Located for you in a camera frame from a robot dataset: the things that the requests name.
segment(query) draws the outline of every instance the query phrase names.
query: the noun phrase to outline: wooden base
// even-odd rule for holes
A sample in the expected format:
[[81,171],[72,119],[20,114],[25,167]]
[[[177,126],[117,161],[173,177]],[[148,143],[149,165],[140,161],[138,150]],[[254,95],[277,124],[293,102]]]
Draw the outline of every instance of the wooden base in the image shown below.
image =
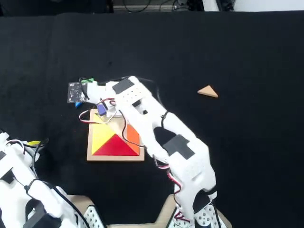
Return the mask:
[[[83,214],[85,213],[89,205],[93,205],[93,202],[86,196],[69,195],[68,198],[76,205],[76,207]],[[108,225],[107,228],[165,228],[169,223],[174,210],[175,210],[175,201],[173,195],[170,195],[166,199],[156,222],[145,223],[145,224]],[[221,217],[227,228],[232,228],[231,223],[225,218],[225,216],[219,210],[218,210],[218,215]]]

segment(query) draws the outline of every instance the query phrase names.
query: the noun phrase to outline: red wire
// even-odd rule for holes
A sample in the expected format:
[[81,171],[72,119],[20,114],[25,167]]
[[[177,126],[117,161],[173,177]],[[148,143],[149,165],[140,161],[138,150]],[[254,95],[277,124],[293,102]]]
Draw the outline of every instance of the red wire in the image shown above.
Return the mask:
[[[174,201],[176,202],[176,204],[179,207],[181,207],[181,205],[175,199],[175,195],[181,191],[181,184],[177,180],[175,180],[175,178],[172,176],[172,174],[170,173],[169,170],[167,171],[167,175],[168,175],[169,179],[179,187],[179,189],[174,193],[173,197],[174,197]],[[180,211],[174,216],[174,218],[175,219],[180,219],[180,220],[183,220],[183,221],[186,221],[186,222],[190,222],[190,220],[185,218]]]
[[154,163],[155,163],[157,168],[159,168],[161,170],[166,170],[166,169],[170,168],[169,165],[159,165],[157,160],[156,160],[156,157],[154,155],[153,155],[153,158],[154,158]]
[[[98,105],[98,104],[100,104],[100,103],[102,103],[102,102],[104,102],[104,101],[108,101],[108,100],[112,101],[112,100],[114,100],[114,98],[106,98],[106,99],[103,99],[103,100],[101,100],[100,102],[98,102],[97,104],[95,104],[95,106]],[[89,111],[90,111],[90,110],[86,110],[86,111],[82,112],[82,113],[79,115],[79,118],[78,118],[79,121],[80,121],[80,122],[83,122],[83,123],[87,123],[87,124],[98,124],[98,122],[95,122],[95,121],[89,121],[89,120],[83,120],[83,119],[81,119],[82,115],[85,114],[85,113],[87,113],[87,112],[89,112]]]

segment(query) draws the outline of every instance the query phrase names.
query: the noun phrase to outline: cable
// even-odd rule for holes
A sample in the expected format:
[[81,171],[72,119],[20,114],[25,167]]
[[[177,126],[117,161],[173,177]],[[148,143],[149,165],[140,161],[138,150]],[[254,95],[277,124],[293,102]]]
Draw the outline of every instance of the cable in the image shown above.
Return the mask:
[[218,210],[217,210],[217,208],[216,208],[216,206],[215,206],[214,201],[211,203],[211,205],[214,207],[215,217],[217,218],[217,221],[218,221],[218,228],[221,228],[221,224],[220,224],[220,221],[219,221]]
[[11,143],[18,143],[22,149],[23,149],[23,154],[25,154],[25,148],[24,148],[24,145],[23,145],[23,142],[21,142],[19,139],[11,139],[11,140],[8,140],[5,144],[5,146],[7,146],[8,144],[11,144]]
[[6,13],[10,16],[11,15],[11,13],[3,6],[3,4],[2,3],[0,3],[0,8],[3,8],[5,11],[6,11]]
[[85,217],[81,214],[79,209],[67,197],[65,197],[54,185],[51,185],[50,183],[48,183],[46,181],[42,181],[42,182],[45,183],[50,189],[53,189],[65,202],[67,202],[67,204],[70,205],[74,209],[74,211],[76,211],[77,214],[81,217],[81,219],[85,223],[85,226],[87,228],[90,228],[90,226],[89,226],[87,220],[85,219]]
[[140,81],[151,82],[151,83],[153,83],[153,84],[156,86],[156,97],[157,97],[157,100],[158,100],[158,102],[159,102],[163,107],[165,107],[165,106],[163,105],[163,103],[162,103],[162,100],[161,100],[160,88],[158,87],[158,85],[156,84],[156,82],[153,81],[153,80],[151,80],[151,79],[144,78],[144,77],[137,77],[137,78],[138,78],[138,80],[140,80]]
[[80,77],[79,79],[79,83],[80,83],[80,90],[81,92],[85,95],[85,98],[90,100],[90,98],[88,97],[86,91],[84,90],[83,86],[82,86],[82,80],[87,80],[88,82],[92,82],[91,79],[86,79],[85,77]]
[[[95,104],[91,109],[93,109],[93,108],[94,108],[95,106],[97,106],[98,104],[100,104],[100,103],[102,103],[102,102],[104,102],[104,101],[109,101],[109,100],[110,100],[110,101],[113,101],[114,98],[106,98],[106,99],[103,99],[103,100],[101,100],[100,102],[98,102],[97,104]],[[84,114],[90,112],[91,109],[85,110],[85,111],[83,111],[83,112],[79,115],[78,119],[79,119],[80,122],[87,123],[87,124],[107,124],[107,123],[109,123],[109,122],[114,118],[114,116],[115,116],[116,113],[117,113],[117,110],[116,110],[115,113],[114,113],[106,122],[104,122],[104,121],[102,121],[102,120],[101,120],[100,122],[97,122],[97,121],[90,121],[90,120],[83,120],[83,119],[81,119],[81,117],[82,117]]]
[[154,163],[156,165],[157,168],[161,169],[161,170],[166,170],[168,168],[170,168],[170,166],[168,164],[166,165],[159,165],[158,162],[157,162],[157,159],[156,157],[153,155],[153,158],[154,158]]
[[42,142],[40,141],[39,144],[37,145],[35,151],[34,151],[34,155],[33,155],[33,159],[32,159],[32,170],[33,173],[35,175],[35,177],[38,179],[38,175],[36,173],[36,168],[35,168],[35,163],[36,163],[36,155],[38,153],[39,148],[41,147],[41,145],[48,143],[48,139],[45,139],[46,142]]
[[140,147],[140,148],[145,148],[145,149],[147,149],[146,146],[138,145],[138,144],[136,144],[136,143],[134,143],[134,142],[131,142],[131,141],[129,141],[129,140],[126,139],[126,137],[124,136],[124,131],[125,131],[126,127],[127,127],[127,120],[126,120],[126,118],[125,118],[123,112],[120,111],[120,113],[122,114],[123,121],[124,121],[124,126],[123,126],[123,131],[122,131],[123,140],[125,140],[125,141],[127,141],[128,143],[131,143],[131,144],[133,144],[133,145],[136,145],[136,146],[138,146],[138,147]]
[[23,144],[25,147],[29,147],[29,148],[37,148],[37,146],[36,145],[28,145],[28,144]]
[[[126,78],[128,78],[128,77],[124,76],[124,77],[119,77],[119,78],[111,79],[111,80],[108,80],[108,81],[98,82],[98,85],[103,85],[103,84],[106,84],[106,83],[111,82],[111,81],[122,81],[122,80],[124,80]],[[139,81],[150,82],[150,83],[153,83],[155,85],[155,87],[156,87],[156,98],[157,98],[158,102],[164,107],[164,105],[162,103],[162,100],[161,100],[161,96],[160,96],[160,88],[158,87],[158,85],[156,84],[156,82],[153,81],[152,79],[147,79],[147,78],[144,78],[144,77],[137,77],[137,79]]]
[[172,11],[176,11],[176,10],[180,10],[180,9],[189,10],[189,8],[187,8],[187,7],[177,7],[177,8],[173,8]]
[[144,11],[146,8],[148,8],[148,6],[151,4],[151,1],[152,0],[148,0],[148,3],[147,3],[147,5],[145,5],[145,7],[143,7],[142,9],[136,10],[136,11],[130,10],[126,5],[125,0],[123,0],[123,6],[129,13],[140,13],[140,12]]
[[[174,184],[176,184],[176,185],[179,187],[179,189],[178,189],[176,192],[174,192],[173,198],[174,198],[175,203],[176,203],[176,204],[178,205],[178,207],[180,208],[181,205],[176,201],[175,195],[181,191],[181,184],[173,177],[173,175],[171,174],[170,170],[167,171],[167,175],[168,175],[169,179],[170,179],[172,182],[174,182]],[[187,219],[187,218],[185,218],[185,217],[182,215],[182,213],[181,213],[180,211],[174,216],[174,218],[175,218],[175,219],[180,219],[180,220],[183,220],[183,221],[186,221],[186,222],[190,222],[190,220]]]
[[162,5],[163,5],[163,4],[166,4],[166,3],[169,2],[169,1],[172,1],[172,0],[166,0],[166,1],[163,1],[163,2],[160,4],[160,12],[161,12],[161,10],[162,10]]

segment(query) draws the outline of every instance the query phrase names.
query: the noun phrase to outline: orange triangle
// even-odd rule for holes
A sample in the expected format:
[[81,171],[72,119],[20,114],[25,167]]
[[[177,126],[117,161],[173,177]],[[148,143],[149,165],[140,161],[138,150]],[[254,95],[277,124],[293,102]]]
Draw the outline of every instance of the orange triangle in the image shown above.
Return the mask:
[[198,94],[203,94],[206,96],[212,96],[218,98],[217,93],[211,88],[211,86],[206,86],[198,91]]

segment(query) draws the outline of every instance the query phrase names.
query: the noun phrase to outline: red triangle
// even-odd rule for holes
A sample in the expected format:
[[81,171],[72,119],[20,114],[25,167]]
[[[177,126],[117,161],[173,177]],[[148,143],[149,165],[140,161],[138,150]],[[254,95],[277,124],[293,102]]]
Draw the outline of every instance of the red triangle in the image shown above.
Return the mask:
[[113,135],[93,155],[138,156],[117,134]]

